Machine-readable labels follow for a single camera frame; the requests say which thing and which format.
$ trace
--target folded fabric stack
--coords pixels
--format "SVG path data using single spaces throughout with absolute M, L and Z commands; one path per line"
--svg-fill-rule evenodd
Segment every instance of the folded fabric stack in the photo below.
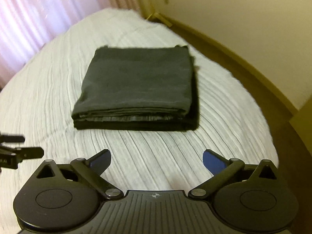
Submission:
M 98 48 L 72 118 L 76 129 L 196 129 L 198 91 L 188 47 Z

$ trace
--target striped bedding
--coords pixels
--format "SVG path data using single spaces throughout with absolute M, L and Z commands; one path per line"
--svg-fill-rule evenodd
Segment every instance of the striped bedding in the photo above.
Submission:
M 184 189 L 212 175 L 202 165 L 210 148 L 246 163 L 278 164 L 269 127 L 259 106 L 231 73 L 190 46 L 199 79 L 200 126 L 187 132 L 75 130 L 71 111 L 94 51 L 110 47 L 174 47 L 182 38 L 134 11 L 105 9 L 58 36 L 36 54 L 0 93 L 0 131 L 21 133 L 25 146 L 41 146 L 44 159 L 68 163 L 104 148 L 112 163 L 102 175 L 121 188 Z M 20 228 L 13 199 L 42 162 L 27 160 L 0 174 L 0 233 Z

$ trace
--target curtain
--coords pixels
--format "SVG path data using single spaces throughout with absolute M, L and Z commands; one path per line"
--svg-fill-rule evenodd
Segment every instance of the curtain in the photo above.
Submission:
M 139 10 L 137 0 L 0 0 L 0 88 L 44 44 L 107 7 Z

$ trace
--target wall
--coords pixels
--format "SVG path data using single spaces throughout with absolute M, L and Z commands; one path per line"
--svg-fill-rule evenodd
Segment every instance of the wall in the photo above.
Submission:
M 311 96 L 312 0 L 154 1 L 252 64 L 297 109 Z
M 312 154 L 312 98 L 290 120 L 290 123 Z

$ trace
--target robotic arm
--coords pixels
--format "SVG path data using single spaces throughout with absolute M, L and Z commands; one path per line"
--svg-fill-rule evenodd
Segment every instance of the robotic arm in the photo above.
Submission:
M 23 143 L 25 137 L 22 135 L 8 135 L 0 133 L 0 173 L 1 167 L 9 169 L 17 169 L 18 164 L 24 159 L 39 159 L 44 155 L 44 151 L 40 147 L 17 147 L 10 148 L 2 145 L 2 143 Z
M 203 164 L 214 176 L 184 191 L 124 195 L 100 177 L 110 151 L 70 164 L 47 159 L 15 197 L 13 208 L 31 233 L 290 233 L 298 202 L 274 164 L 225 159 L 211 150 Z

